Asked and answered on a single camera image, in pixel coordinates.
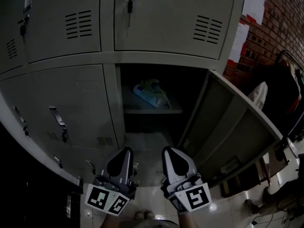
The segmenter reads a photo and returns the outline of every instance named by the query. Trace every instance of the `locker door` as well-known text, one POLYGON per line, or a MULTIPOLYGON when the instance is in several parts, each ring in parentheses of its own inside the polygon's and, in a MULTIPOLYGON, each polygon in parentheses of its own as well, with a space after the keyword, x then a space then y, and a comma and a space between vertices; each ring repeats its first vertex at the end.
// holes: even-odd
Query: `locker door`
POLYGON ((48 146, 63 143, 61 129, 54 122, 49 109, 43 106, 42 98, 29 76, 22 75, 3 80, 0 82, 0 90, 21 126, 24 127, 25 123, 21 121, 20 116, 28 125, 30 137, 46 153, 50 154, 48 146))
POLYGON ((202 179, 217 185, 240 173, 282 139, 273 123, 223 76, 210 71, 180 147, 202 179))
POLYGON ((115 0, 115 50, 172 52, 218 59, 233 0, 115 0))
POLYGON ((101 50, 99 0, 32 0, 28 12, 29 62, 101 50))
POLYGON ((22 37, 19 33, 24 0, 0 0, 0 73, 25 64, 22 37))
POLYGON ((72 146, 103 153, 118 148, 102 65, 40 71, 33 78, 47 106, 57 108, 72 146))

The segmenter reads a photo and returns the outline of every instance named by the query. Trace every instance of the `key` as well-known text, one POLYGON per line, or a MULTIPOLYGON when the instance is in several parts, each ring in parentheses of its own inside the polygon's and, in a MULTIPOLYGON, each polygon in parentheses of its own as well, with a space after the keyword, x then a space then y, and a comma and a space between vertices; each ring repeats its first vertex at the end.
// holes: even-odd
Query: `key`
POLYGON ((129 14, 129 27, 130 27, 130 23, 131 23, 131 13, 133 10, 133 1, 129 0, 128 1, 128 14, 129 14))

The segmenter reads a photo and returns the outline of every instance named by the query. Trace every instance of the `shoe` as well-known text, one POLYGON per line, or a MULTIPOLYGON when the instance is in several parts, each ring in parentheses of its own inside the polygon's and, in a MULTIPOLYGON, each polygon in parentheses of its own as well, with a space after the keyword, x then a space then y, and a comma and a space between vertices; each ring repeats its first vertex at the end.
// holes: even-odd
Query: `shoe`
POLYGON ((143 220, 144 214, 141 211, 137 211, 134 215, 134 220, 143 220))
POLYGON ((267 201, 269 200, 269 197, 271 196, 270 191, 269 191, 269 187, 265 187, 264 191, 263 191, 263 203, 267 203, 267 201))
POLYGON ((245 200, 245 208, 247 209, 250 216, 258 213, 259 207, 255 205, 250 199, 245 200))
POLYGON ((144 213, 144 219, 155 219, 155 216, 152 211, 146 211, 144 213))

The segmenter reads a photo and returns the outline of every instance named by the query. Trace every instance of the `open locker door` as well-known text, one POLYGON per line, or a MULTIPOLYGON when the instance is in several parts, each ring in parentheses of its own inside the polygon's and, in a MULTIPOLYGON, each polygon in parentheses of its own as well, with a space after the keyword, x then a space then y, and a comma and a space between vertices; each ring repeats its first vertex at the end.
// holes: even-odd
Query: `open locker door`
POLYGON ((209 70, 179 146, 203 181, 217 185, 246 169, 282 139, 250 99, 209 70))

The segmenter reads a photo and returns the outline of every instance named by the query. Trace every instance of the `white cloth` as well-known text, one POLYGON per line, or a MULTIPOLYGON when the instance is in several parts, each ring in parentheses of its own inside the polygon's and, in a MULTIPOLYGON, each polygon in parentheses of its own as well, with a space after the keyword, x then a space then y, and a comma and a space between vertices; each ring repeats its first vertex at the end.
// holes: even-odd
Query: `white cloth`
POLYGON ((248 98, 262 110, 266 96, 268 92, 268 86, 266 82, 260 83, 249 95, 248 98))

